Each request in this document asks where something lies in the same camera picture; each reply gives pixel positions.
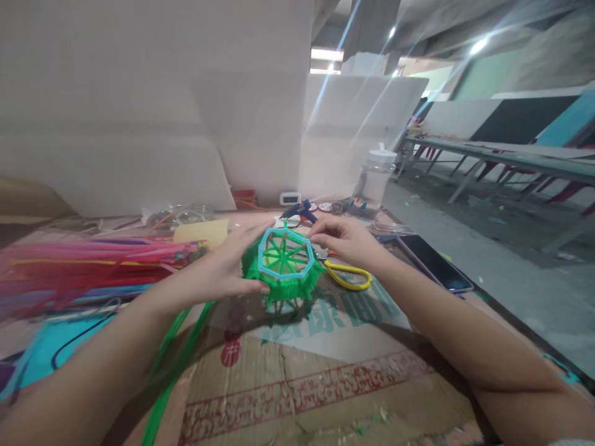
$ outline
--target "green wall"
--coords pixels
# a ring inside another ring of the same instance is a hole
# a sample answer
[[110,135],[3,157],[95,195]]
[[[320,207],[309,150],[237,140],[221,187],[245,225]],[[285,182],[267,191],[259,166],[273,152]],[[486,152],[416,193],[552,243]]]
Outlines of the green wall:
[[467,68],[451,100],[489,99],[520,62],[522,49],[476,59]]
[[442,87],[444,82],[448,79],[452,71],[452,66],[444,67],[444,68],[437,68],[435,70],[430,71],[422,71],[415,74],[410,74],[407,77],[427,77],[430,81],[428,82],[428,86],[426,90],[435,91]]

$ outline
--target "hand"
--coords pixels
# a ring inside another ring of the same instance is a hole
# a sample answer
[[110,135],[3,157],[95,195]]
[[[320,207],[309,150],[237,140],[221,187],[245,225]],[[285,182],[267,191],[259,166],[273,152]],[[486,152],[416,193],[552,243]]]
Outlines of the hand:
[[243,226],[227,236],[214,252],[152,286],[145,294],[156,296],[156,304],[167,313],[233,295],[269,294],[261,281],[242,279],[242,255],[275,220]]
[[312,243],[339,254],[353,266],[372,274],[392,255],[356,219],[326,217],[318,220],[306,236]]

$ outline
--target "ceiling light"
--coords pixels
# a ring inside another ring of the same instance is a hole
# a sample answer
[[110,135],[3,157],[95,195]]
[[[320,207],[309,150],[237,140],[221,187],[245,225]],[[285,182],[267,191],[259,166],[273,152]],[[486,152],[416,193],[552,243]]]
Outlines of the ceiling light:
[[343,61],[343,52],[334,50],[324,50],[322,48],[313,48],[310,57],[316,60],[332,60],[332,61]]
[[471,51],[469,52],[469,54],[471,54],[472,56],[474,54],[479,53],[484,46],[486,46],[488,44],[488,38],[484,37],[483,39],[481,39],[480,41],[478,41],[474,46],[471,47]]
[[321,68],[310,68],[310,73],[311,74],[341,74],[340,71],[333,71],[333,72],[329,73],[328,70],[321,69]]

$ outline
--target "bundle of pipe cleaners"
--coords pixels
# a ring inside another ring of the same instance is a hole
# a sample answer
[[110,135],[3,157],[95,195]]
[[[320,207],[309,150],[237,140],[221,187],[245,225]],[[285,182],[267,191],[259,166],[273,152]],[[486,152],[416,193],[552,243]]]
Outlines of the bundle of pipe cleaners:
[[207,252],[203,241],[144,238],[14,244],[0,256],[0,317],[132,299]]

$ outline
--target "yellow paper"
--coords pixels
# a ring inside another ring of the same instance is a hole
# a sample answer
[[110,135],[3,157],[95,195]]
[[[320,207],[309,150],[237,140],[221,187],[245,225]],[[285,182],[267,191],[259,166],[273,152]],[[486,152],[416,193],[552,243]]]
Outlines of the yellow paper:
[[179,225],[174,232],[174,243],[207,240],[209,249],[215,250],[227,237],[228,223],[229,219]]

